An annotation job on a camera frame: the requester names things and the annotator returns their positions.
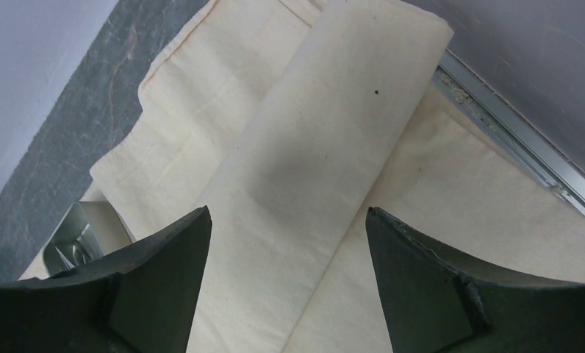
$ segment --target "marble surface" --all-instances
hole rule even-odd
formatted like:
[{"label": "marble surface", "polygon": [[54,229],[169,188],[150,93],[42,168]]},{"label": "marble surface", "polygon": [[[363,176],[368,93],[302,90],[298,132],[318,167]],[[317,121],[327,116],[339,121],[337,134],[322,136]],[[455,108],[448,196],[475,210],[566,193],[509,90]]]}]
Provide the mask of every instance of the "marble surface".
[{"label": "marble surface", "polygon": [[0,194],[0,282],[19,278],[130,132],[151,61],[205,2],[118,2]]}]

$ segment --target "white wall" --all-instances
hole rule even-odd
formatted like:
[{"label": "white wall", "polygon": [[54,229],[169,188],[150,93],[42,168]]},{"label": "white wall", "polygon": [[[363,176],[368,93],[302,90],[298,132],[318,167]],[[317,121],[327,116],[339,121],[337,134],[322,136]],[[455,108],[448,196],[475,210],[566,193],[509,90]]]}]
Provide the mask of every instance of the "white wall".
[{"label": "white wall", "polygon": [[0,0],[0,192],[117,0]]}]

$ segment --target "fabric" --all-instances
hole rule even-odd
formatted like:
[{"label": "fabric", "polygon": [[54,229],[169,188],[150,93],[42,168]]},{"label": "fabric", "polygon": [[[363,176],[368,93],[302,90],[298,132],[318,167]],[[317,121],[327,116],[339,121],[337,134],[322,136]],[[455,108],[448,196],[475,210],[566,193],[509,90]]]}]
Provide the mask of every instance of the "fabric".
[{"label": "fabric", "polygon": [[426,89],[445,22],[390,0],[333,0],[317,22],[323,5],[211,0],[92,168],[137,239],[210,207],[187,351],[390,352],[370,205],[499,265],[585,281],[585,219]]}]

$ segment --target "gray table surface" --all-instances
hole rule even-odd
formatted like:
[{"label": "gray table surface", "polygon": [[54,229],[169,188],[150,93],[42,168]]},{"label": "gray table surface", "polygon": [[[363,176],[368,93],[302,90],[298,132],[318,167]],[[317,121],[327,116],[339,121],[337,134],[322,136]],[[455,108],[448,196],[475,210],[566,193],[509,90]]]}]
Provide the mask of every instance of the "gray table surface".
[{"label": "gray table surface", "polygon": [[0,282],[19,278],[131,131],[150,63],[206,2],[118,2],[0,194]]}]

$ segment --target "metal track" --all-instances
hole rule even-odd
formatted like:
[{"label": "metal track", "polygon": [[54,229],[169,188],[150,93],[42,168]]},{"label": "metal track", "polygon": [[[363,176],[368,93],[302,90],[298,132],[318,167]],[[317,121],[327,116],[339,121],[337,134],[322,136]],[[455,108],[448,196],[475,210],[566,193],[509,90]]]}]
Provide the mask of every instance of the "metal track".
[{"label": "metal track", "polygon": [[434,82],[536,181],[585,215],[585,176],[449,51]]}]

